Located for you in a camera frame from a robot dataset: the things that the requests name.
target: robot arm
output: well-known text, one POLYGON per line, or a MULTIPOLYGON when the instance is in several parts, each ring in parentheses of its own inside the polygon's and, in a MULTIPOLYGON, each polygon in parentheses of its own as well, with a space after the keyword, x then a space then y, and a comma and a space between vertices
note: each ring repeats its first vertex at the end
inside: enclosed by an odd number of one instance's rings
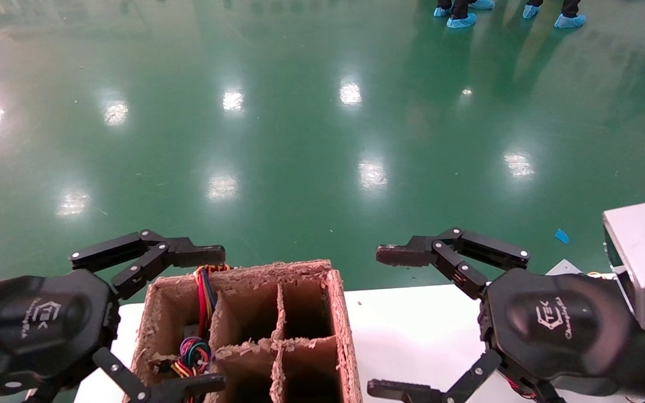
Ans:
MULTIPOLYGON (((525 398, 560 403, 555 389, 562 388, 645 399, 645 204, 606 212, 604 225, 618 282, 581 273, 527 272, 526 251, 467 236, 459 228, 438 237, 412 237, 407 245, 383 245, 377 259, 387 265, 433 265, 470 298, 481 300, 478 322, 487 348, 482 359, 499 357, 491 369, 525 398), (487 285, 461 255, 506 272, 487 285)), ((403 401, 463 403, 484 375, 486 369, 475 364, 448 392, 378 380, 368 383, 368 392, 403 401), (474 378, 478 383, 457 395, 458 385, 476 367, 482 373, 474 378)))
POLYGON ((113 354, 119 300, 142 290, 170 265, 220 264, 220 245, 197 247, 188 238, 151 230, 125 235, 71 255, 74 271, 0 281, 0 396, 36 388, 30 403, 50 403, 62 388, 101 368, 135 403, 179 403, 223 390, 222 375, 166 379, 146 387, 113 354), (136 259, 109 285, 94 273, 136 259))

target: logo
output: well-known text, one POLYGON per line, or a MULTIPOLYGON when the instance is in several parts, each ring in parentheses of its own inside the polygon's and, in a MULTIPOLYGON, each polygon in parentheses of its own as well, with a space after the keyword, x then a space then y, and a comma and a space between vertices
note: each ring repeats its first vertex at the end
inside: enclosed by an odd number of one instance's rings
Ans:
POLYGON ((49 301, 47 303, 38 304, 41 302, 41 298, 34 298, 29 305, 29 308, 26 309, 24 314, 24 319, 21 321, 21 339, 26 339, 29 337, 29 329, 31 329, 31 324, 39 322, 36 329, 48 329, 49 321, 56 321, 56 318, 59 317, 59 310, 61 309, 61 304, 58 304, 54 301, 49 301))
POLYGON ((550 306, 549 301, 539 301, 539 303, 541 306, 537 306, 537 322, 551 331, 564 323, 559 308, 550 306))
POLYGON ((566 323, 564 337, 567 340, 571 340, 571 317, 569 316, 566 304, 559 297, 554 298, 554 301, 556 302, 556 306, 551 306, 549 301, 539 301, 540 305, 537 306, 537 322, 551 331, 566 323))
POLYGON ((61 309, 61 304, 58 304, 54 301, 43 303, 40 306, 34 308, 34 314, 31 317, 31 321, 41 322, 37 329, 41 329, 42 327, 44 329, 48 329, 49 326, 46 324, 46 321, 55 321, 59 316, 59 309, 61 309))

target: floor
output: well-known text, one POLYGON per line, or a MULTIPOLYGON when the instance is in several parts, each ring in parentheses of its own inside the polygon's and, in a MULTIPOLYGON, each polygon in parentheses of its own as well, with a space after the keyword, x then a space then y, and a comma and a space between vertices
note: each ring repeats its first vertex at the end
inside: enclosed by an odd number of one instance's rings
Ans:
POLYGON ((143 228, 349 290, 444 283, 374 250, 453 225, 606 270, 601 212, 645 202, 645 0, 522 7, 0 0, 0 279, 143 228))

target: person's leg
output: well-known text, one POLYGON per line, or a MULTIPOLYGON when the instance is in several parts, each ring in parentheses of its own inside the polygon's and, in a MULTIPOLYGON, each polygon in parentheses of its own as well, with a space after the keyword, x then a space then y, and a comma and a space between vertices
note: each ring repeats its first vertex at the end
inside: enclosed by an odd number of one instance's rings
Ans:
POLYGON ((469 0, 456 0, 452 6, 452 18, 455 20, 464 20, 468 17, 469 0))
POLYGON ((579 13, 579 2, 581 0, 564 0, 561 6, 561 15, 566 18, 574 18, 579 13))
POLYGON ((452 6, 452 16, 447 20, 450 28, 466 28, 476 23, 476 15, 468 12, 469 0, 456 0, 452 6))
POLYGON ((445 16, 450 13, 452 0, 437 0, 437 8, 434 9, 434 16, 445 16))
POLYGON ((577 28, 584 25, 586 16, 578 15, 579 2, 581 0, 564 0, 561 7, 561 14, 556 18, 554 28, 577 28))
POLYGON ((524 18, 534 18, 539 13, 539 9, 542 7, 543 2, 544 0, 529 0, 527 5, 524 6, 522 16, 524 18))

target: wire bundle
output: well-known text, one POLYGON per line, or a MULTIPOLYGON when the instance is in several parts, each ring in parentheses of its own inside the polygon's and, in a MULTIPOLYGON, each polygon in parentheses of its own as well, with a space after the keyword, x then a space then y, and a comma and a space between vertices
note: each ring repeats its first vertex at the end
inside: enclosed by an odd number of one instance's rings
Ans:
MULTIPOLYGON (((205 373, 211 364, 213 354, 208 344, 200 337, 187 337, 179 347, 181 354, 171 368, 181 378, 195 377, 205 373)), ((194 398, 189 398, 187 403, 194 403, 194 398)))
POLYGON ((195 270, 195 283, 198 285, 198 301, 199 301, 199 337, 205 337, 207 329, 211 326, 211 319, 213 318, 213 309, 216 306, 216 294, 211 288, 211 282, 208 280, 210 273, 222 272, 230 270, 228 265, 203 265, 195 270))
MULTIPOLYGON (((194 277, 195 285, 198 286, 200 313, 199 336, 184 339, 179 347, 179 358, 171 364, 172 370, 181 378, 195 377, 205 373, 213 360, 213 353, 210 346, 208 346, 207 339, 217 299, 208 275, 226 270, 230 270, 230 266, 226 264, 203 265, 195 270, 194 277)), ((193 398, 190 398, 187 403, 194 403, 194 401, 193 398)))

